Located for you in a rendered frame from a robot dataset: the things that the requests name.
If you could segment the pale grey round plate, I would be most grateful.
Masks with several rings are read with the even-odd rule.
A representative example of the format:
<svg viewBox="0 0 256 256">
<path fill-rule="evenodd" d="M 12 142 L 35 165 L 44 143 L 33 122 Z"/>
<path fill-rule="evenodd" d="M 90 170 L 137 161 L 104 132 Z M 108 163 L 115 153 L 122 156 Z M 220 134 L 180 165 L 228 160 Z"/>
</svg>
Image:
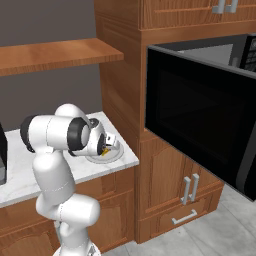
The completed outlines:
<svg viewBox="0 0 256 256">
<path fill-rule="evenodd" d="M 122 157 L 124 153 L 124 147 L 120 143 L 119 149 L 110 149 L 110 151 L 105 156 L 86 156 L 86 159 L 95 164 L 108 164 L 117 161 L 119 158 Z"/>
</svg>

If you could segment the wooden drawer front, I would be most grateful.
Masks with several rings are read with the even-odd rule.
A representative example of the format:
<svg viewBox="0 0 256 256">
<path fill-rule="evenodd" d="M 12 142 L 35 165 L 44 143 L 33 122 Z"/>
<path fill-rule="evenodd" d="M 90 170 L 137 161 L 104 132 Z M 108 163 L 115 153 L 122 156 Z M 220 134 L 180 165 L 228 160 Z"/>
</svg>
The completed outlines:
<svg viewBox="0 0 256 256">
<path fill-rule="evenodd" d="M 137 243 L 146 242 L 217 209 L 223 187 L 202 195 L 194 203 L 179 205 L 138 221 Z"/>
<path fill-rule="evenodd" d="M 76 185 L 76 192 L 97 200 L 119 195 L 134 188 L 134 168 L 120 170 Z"/>
</svg>

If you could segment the wooden wall shelf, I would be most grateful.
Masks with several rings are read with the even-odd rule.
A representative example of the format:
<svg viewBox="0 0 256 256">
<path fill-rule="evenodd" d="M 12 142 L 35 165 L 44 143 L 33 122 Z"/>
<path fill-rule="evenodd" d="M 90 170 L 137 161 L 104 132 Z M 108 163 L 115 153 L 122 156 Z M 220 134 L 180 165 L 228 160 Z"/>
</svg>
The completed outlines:
<svg viewBox="0 0 256 256">
<path fill-rule="evenodd" d="M 0 76 L 123 59 L 122 52 L 97 38 L 0 47 Z"/>
</svg>

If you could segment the black countertop appliance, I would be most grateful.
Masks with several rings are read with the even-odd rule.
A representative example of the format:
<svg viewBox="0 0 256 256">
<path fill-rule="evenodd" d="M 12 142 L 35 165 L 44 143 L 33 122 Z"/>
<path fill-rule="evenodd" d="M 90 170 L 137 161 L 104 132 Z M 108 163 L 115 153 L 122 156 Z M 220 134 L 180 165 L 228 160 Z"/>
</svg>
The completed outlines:
<svg viewBox="0 0 256 256">
<path fill-rule="evenodd" d="M 7 182 L 7 152 L 8 142 L 0 123 L 0 186 Z"/>
</svg>

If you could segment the black microwave door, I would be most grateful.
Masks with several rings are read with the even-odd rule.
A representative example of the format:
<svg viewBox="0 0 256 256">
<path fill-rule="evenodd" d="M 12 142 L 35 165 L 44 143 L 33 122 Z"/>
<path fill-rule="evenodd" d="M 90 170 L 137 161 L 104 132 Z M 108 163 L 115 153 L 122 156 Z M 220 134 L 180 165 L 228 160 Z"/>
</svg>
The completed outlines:
<svg viewBox="0 0 256 256">
<path fill-rule="evenodd" d="M 256 201 L 256 74 L 147 48 L 145 127 Z"/>
</svg>

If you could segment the tall wooden cabinet housing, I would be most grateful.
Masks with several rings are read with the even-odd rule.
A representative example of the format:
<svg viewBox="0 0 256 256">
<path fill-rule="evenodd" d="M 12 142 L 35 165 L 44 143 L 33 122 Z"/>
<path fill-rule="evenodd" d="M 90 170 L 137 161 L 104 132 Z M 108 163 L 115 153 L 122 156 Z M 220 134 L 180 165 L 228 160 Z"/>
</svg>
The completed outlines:
<svg viewBox="0 0 256 256">
<path fill-rule="evenodd" d="M 150 44 L 238 35 L 256 32 L 256 20 L 141 28 L 143 0 L 94 0 L 96 32 L 100 40 L 124 54 L 121 62 L 100 67 L 105 114 L 140 160 L 140 144 L 158 138 L 144 127 L 146 48 Z M 139 171 L 135 168 L 135 235 L 139 219 Z"/>
</svg>

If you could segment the wooden cupboard door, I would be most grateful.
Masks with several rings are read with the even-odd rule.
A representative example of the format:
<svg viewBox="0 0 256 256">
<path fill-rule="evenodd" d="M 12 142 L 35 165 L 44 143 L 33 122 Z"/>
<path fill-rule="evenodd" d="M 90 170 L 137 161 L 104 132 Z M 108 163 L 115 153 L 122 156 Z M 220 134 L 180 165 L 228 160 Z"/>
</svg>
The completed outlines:
<svg viewBox="0 0 256 256">
<path fill-rule="evenodd" d="M 224 12 L 222 22 L 244 22 L 256 20 L 256 0 L 226 0 L 226 5 L 237 2 L 236 12 Z"/>
<path fill-rule="evenodd" d="M 214 176 L 212 173 L 210 173 L 208 170 L 206 170 L 196 162 L 188 160 L 187 167 L 191 178 L 190 194 L 192 193 L 194 183 L 192 175 L 194 173 L 197 173 L 200 176 L 195 201 L 200 196 L 207 194 L 214 189 L 222 188 L 224 186 L 224 183 L 219 178 Z"/>
<path fill-rule="evenodd" d="M 59 247 L 52 221 L 0 233 L 0 256 L 53 256 Z"/>
<path fill-rule="evenodd" d="M 156 138 L 140 144 L 139 219 L 181 204 L 185 155 Z"/>
<path fill-rule="evenodd" d="M 134 239 L 134 191 L 100 201 L 98 221 L 88 228 L 92 242 L 104 253 Z"/>
<path fill-rule="evenodd" d="M 143 0 L 142 29 L 214 24 L 221 15 L 212 8 L 218 0 Z"/>
</svg>

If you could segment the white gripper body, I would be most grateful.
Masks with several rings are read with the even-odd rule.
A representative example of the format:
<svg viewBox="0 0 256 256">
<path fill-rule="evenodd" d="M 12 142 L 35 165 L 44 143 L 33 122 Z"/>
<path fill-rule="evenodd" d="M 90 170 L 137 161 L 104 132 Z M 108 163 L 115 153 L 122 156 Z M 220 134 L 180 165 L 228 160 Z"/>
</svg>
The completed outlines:
<svg viewBox="0 0 256 256">
<path fill-rule="evenodd" d="M 106 137 L 106 146 L 110 149 L 119 149 L 120 142 L 115 134 L 108 133 Z"/>
</svg>

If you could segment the black microwave oven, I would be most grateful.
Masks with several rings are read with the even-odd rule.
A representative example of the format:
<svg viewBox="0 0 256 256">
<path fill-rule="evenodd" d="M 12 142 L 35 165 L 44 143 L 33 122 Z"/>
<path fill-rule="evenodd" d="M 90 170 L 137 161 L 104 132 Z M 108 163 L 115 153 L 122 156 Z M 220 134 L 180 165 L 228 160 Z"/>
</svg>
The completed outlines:
<svg viewBox="0 0 256 256">
<path fill-rule="evenodd" d="M 164 43 L 159 47 L 256 72 L 256 33 Z"/>
</svg>

